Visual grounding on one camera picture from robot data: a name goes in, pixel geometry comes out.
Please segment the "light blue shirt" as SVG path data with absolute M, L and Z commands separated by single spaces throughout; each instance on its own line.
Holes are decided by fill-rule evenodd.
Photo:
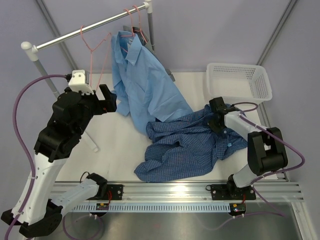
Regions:
M 117 112 L 130 115 L 141 134 L 146 134 L 149 122 L 172 122 L 193 112 L 163 65 L 137 35 L 119 31 L 111 38 L 111 48 Z

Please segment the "blue checkered shirt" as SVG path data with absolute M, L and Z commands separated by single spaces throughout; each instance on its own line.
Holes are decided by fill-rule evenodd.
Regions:
M 234 130 L 216 134 L 208 125 L 214 117 L 210 106 L 172 122 L 149 122 L 147 137 L 152 141 L 144 161 L 134 170 L 143 182 L 160 183 L 203 176 L 218 160 L 245 149 L 247 141 Z

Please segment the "pink hanger of checkered shirt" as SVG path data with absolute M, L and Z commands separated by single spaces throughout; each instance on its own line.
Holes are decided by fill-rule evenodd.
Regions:
M 96 44 L 95 46 L 91 46 L 84 37 L 84 28 L 84 25 L 80 27 L 80 37 L 85 47 L 89 51 L 90 56 L 88 69 L 89 86 L 93 90 L 97 90 L 109 61 L 112 34 L 108 32 L 98 44 Z

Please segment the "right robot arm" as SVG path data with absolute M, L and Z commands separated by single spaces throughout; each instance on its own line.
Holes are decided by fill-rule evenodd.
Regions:
M 247 142 L 247 164 L 228 177 L 225 184 L 210 187 L 213 200 L 255 200 L 253 181 L 263 174 L 275 173 L 288 165 L 288 157 L 279 128 L 267 128 L 251 122 L 234 104 L 227 106 L 222 97 L 209 101 L 213 118 L 208 126 L 216 134 L 231 129 Z

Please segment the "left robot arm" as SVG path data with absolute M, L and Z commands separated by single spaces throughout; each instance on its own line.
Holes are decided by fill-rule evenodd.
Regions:
M 103 100 L 95 92 L 82 94 L 67 88 L 53 104 L 52 116 L 38 135 L 31 172 L 21 197 L 14 208 L 1 215 L 1 220 L 11 228 L 19 226 L 19 233 L 28 240 L 50 235 L 74 207 L 88 199 L 101 200 L 109 192 L 108 181 L 91 173 L 74 188 L 50 197 L 58 174 L 93 116 L 117 109 L 116 94 L 105 84 L 99 88 Z

